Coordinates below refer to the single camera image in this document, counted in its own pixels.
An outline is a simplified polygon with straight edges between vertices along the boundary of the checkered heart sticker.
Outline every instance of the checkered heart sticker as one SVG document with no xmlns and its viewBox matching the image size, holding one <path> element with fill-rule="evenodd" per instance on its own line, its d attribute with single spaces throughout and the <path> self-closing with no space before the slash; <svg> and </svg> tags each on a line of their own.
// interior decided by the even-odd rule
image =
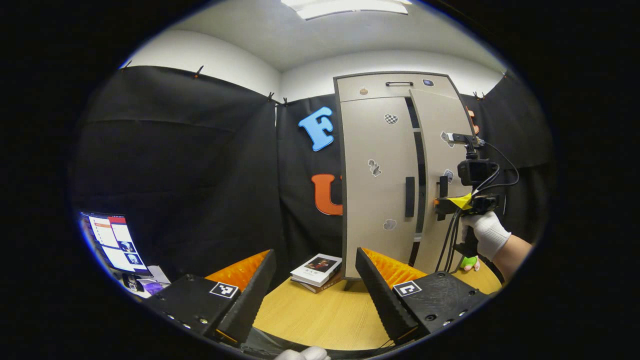
<svg viewBox="0 0 640 360">
<path fill-rule="evenodd" d="M 398 122 L 398 117 L 391 114 L 385 114 L 385 121 L 387 122 L 387 124 L 393 125 Z"/>
</svg>

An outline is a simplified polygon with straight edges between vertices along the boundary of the white glove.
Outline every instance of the white glove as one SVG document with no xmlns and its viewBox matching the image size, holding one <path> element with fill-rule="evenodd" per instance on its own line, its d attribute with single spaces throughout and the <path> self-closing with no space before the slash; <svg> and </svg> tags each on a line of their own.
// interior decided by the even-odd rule
<svg viewBox="0 0 640 360">
<path fill-rule="evenodd" d="M 301 352 L 284 350 L 274 360 L 331 360 L 326 350 L 321 347 L 309 347 Z"/>
<path fill-rule="evenodd" d="M 474 228 L 474 234 L 478 239 L 478 254 L 489 261 L 493 261 L 493 257 L 511 236 L 511 233 L 502 227 L 498 216 L 493 211 L 487 211 L 484 215 L 467 215 L 460 220 L 465 228 L 466 226 Z"/>
</svg>

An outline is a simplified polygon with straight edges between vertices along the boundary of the green toy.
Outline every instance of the green toy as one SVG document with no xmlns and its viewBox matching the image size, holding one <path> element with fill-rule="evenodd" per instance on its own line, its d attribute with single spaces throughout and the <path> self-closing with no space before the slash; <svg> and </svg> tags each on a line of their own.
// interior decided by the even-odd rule
<svg viewBox="0 0 640 360">
<path fill-rule="evenodd" d="M 471 268 L 474 268 L 476 271 L 480 270 L 480 260 L 478 260 L 477 256 L 472 258 L 462 258 L 462 262 L 460 263 L 460 268 L 464 271 L 469 271 Z"/>
</svg>

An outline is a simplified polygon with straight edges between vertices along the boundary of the computer screen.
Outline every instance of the computer screen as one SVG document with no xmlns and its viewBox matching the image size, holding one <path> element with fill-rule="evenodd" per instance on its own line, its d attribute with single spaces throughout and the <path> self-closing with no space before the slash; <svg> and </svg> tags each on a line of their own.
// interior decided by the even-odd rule
<svg viewBox="0 0 640 360">
<path fill-rule="evenodd" d="M 136 248 L 124 215 L 80 211 L 80 226 L 105 266 L 128 274 L 151 276 Z"/>
</svg>

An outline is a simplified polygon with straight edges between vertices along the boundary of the led light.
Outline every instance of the led light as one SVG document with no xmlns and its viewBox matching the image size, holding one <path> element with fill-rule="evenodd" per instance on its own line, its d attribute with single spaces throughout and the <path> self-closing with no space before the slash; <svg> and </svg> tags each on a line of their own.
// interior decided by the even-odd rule
<svg viewBox="0 0 640 360">
<path fill-rule="evenodd" d="M 306 5 L 309 3 L 317 3 L 317 1 L 316 0 L 281 0 L 281 3 L 295 10 L 301 5 Z"/>
<path fill-rule="evenodd" d="M 357 10 L 392 12 L 401 14 L 408 13 L 403 5 L 382 0 L 334 0 L 323 3 L 312 3 L 304 6 L 300 10 L 297 10 L 297 13 L 301 18 L 307 20 L 323 15 L 341 12 L 353 12 Z"/>
</svg>

